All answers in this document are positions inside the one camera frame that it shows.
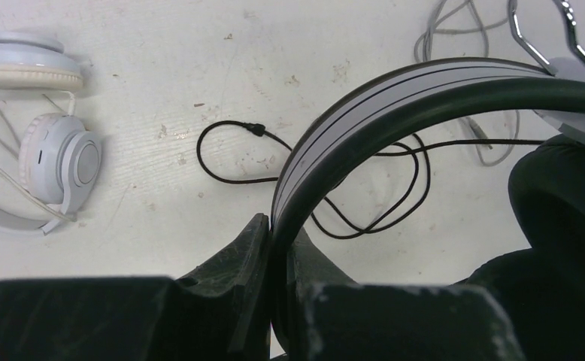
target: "white headphones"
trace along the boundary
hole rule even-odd
[[[44,114],[31,122],[18,156],[20,185],[44,203],[60,204],[59,218],[68,219],[64,216],[77,212],[86,201],[102,157],[97,135],[86,131],[72,115],[73,92],[82,86],[80,66],[64,55],[58,41],[0,32],[0,89],[54,89],[71,94],[69,114]],[[30,220],[0,209],[0,230],[46,235],[62,222],[59,218]]]

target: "white ear cushion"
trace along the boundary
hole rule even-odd
[[[18,153],[18,177],[20,184],[26,190],[29,190],[29,180],[31,179],[29,174],[29,161],[38,149],[35,145],[38,144],[42,132],[46,131],[47,127],[58,118],[59,114],[44,114],[35,118],[27,127],[25,135],[23,136],[23,141],[20,142],[20,152]]]
[[[75,93],[82,76],[73,71],[31,65],[0,64],[0,89],[45,88]]]

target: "scratched surface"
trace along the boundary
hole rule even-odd
[[[486,23],[505,15],[505,0],[498,2],[477,1]],[[105,150],[97,186],[76,223],[46,238],[0,234],[0,278],[177,277],[191,270],[230,242],[253,214],[268,213],[274,190],[274,184],[234,187],[208,178],[195,157],[199,132],[221,119],[260,122],[294,144],[340,97],[411,64],[412,44],[435,3],[0,0],[0,30],[52,35],[81,63],[88,81],[77,114],[104,137]],[[550,2],[521,3],[521,21],[535,44],[548,56],[567,55]],[[573,3],[585,20],[585,0]],[[468,28],[469,21],[464,13],[448,26]],[[490,40],[494,57],[532,61],[508,29],[492,31]],[[476,35],[436,38],[434,57],[477,54]],[[0,106],[19,133],[33,117],[52,111],[38,97],[0,93]],[[488,134],[504,137],[513,116],[478,119]],[[1,123],[0,133],[7,136]],[[552,134],[523,112],[522,138]],[[428,143],[464,137],[455,122],[422,136]],[[490,257],[526,246],[506,184],[528,151],[518,147],[491,169],[477,165],[470,147],[433,151],[431,195],[400,226],[353,241],[330,240],[310,224],[308,233],[358,281],[456,281]],[[277,174],[287,156],[277,144],[241,129],[211,134],[204,153],[215,172],[237,178]],[[2,152],[0,163],[16,173]],[[364,225],[401,196],[411,176],[409,159],[375,159],[352,173],[333,199]],[[423,179],[418,184],[417,192]],[[0,205],[34,212],[3,182]],[[317,214],[330,229],[347,232],[324,206]]]

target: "black cable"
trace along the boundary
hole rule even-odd
[[[221,126],[239,126],[241,128],[246,129],[247,131],[253,133],[254,135],[256,135],[258,137],[262,137],[265,135],[267,138],[270,138],[270,139],[276,141],[277,143],[281,144],[282,146],[284,146],[287,150],[290,150],[290,151],[293,150],[291,148],[291,146],[289,146],[285,141],[281,140],[276,135],[267,131],[266,127],[263,124],[244,123],[244,122],[238,122],[236,120],[222,120],[220,122],[216,122],[216,123],[213,123],[213,124],[210,124],[209,126],[207,126],[202,131],[202,133],[199,135],[199,138],[197,140],[197,145],[196,145],[197,160],[199,162],[199,165],[206,172],[206,174],[210,175],[213,179],[220,181],[222,183],[226,183],[226,184],[259,184],[259,183],[276,182],[277,177],[264,177],[264,178],[255,178],[255,179],[247,179],[247,180],[226,179],[226,178],[222,178],[222,177],[218,176],[217,174],[214,174],[206,166],[206,164],[204,163],[204,160],[202,159],[202,142],[204,141],[204,138],[211,130],[218,128],[218,127],[221,127]],[[317,219],[317,217],[314,215],[314,213],[312,213],[311,218],[315,222],[315,224],[317,225],[317,228],[319,228],[319,230],[321,232],[323,232],[325,235],[328,235],[329,237],[332,237],[332,238],[352,239],[352,238],[360,237],[362,235],[370,235],[370,234],[385,231],[387,229],[390,229],[390,228],[396,226],[401,221],[403,221],[405,218],[409,217],[425,202],[425,200],[429,194],[429,191],[430,191],[430,185],[432,183],[432,169],[431,169],[431,165],[430,165],[428,150],[432,150],[432,149],[436,149],[436,148],[440,148],[440,147],[448,147],[450,145],[459,145],[459,144],[540,145],[540,144],[543,144],[543,142],[544,142],[544,141],[536,141],[536,140],[530,141],[530,140],[524,140],[524,139],[464,139],[464,140],[457,140],[457,141],[444,141],[441,143],[434,143],[434,144],[430,144],[430,145],[425,145],[423,143],[423,139],[421,139],[421,137],[419,135],[413,134],[412,137],[419,144],[419,147],[416,149],[412,149],[408,145],[403,144],[400,141],[397,141],[395,143],[392,143],[392,146],[400,147],[400,148],[404,149],[405,151],[402,151],[402,152],[379,152],[379,153],[376,153],[374,155],[374,156],[412,156],[412,159],[414,161],[414,176],[412,177],[412,181],[410,182],[410,186],[408,187],[408,190],[406,190],[405,194],[397,202],[395,202],[395,204],[392,207],[390,207],[390,209],[388,209],[385,213],[383,213],[374,222],[370,223],[367,227],[361,228],[361,227],[358,227],[357,225],[355,225],[354,223],[352,223],[352,221],[350,221],[339,210],[337,205],[332,200],[330,200],[328,197],[324,197],[323,200],[326,201],[326,203],[330,206],[330,208],[332,208],[332,210],[335,211],[335,213],[339,216],[339,218],[341,218],[341,220],[343,220],[355,232],[350,234],[350,235],[336,235],[336,234],[330,232],[328,229],[326,229],[326,227],[324,227],[321,224],[321,222]],[[391,215],[392,212],[394,212],[399,206],[401,206],[405,202],[405,200],[409,197],[409,195],[412,193],[412,190],[414,189],[414,185],[417,183],[417,178],[419,177],[420,164],[419,164],[419,159],[417,157],[418,153],[423,153],[423,158],[425,159],[425,164],[426,164],[426,188],[423,191],[423,195],[417,201],[417,203],[415,203],[414,206],[412,206],[409,210],[407,210],[405,213],[403,213],[403,215],[396,218],[392,222],[386,224],[385,226],[380,226],[378,228],[375,228],[376,225],[378,225],[381,221],[385,220],[389,215]]]

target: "ear cushion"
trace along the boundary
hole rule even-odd
[[[20,184],[29,192],[30,168],[29,163],[38,150],[38,141],[43,137],[47,127],[59,119],[59,114],[44,114],[35,118],[27,127],[23,141],[20,142],[20,152],[18,153],[18,177]]]
[[[75,93],[82,76],[73,71],[31,65],[0,64],[0,89],[46,88]]]
[[[585,146],[551,138],[514,166],[509,194],[532,248],[585,298]]]

